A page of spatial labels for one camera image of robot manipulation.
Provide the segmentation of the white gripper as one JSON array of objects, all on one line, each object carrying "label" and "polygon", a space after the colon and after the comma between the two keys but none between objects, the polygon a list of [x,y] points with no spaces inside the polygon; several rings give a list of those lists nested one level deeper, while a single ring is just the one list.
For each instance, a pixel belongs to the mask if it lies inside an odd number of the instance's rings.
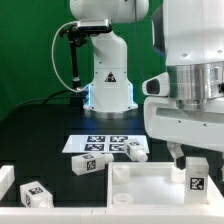
[{"label": "white gripper", "polygon": [[[183,170],[186,160],[180,144],[224,152],[224,97],[208,100],[205,111],[187,111],[170,98],[149,96],[144,102],[144,126],[151,138],[168,142],[175,167]],[[219,180],[224,182],[224,153]]]}]

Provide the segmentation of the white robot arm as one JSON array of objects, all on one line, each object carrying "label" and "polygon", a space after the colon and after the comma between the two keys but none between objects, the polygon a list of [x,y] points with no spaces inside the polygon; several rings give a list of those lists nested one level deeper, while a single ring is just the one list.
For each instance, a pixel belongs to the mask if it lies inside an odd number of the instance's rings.
[{"label": "white robot arm", "polygon": [[[135,109],[127,79],[127,44],[112,30],[143,19],[149,0],[70,0],[75,30],[94,47],[94,78],[84,105],[99,117]],[[146,133],[166,141],[175,165],[185,145],[224,153],[223,0],[164,0],[153,13],[150,43],[166,70],[143,82]]]}]

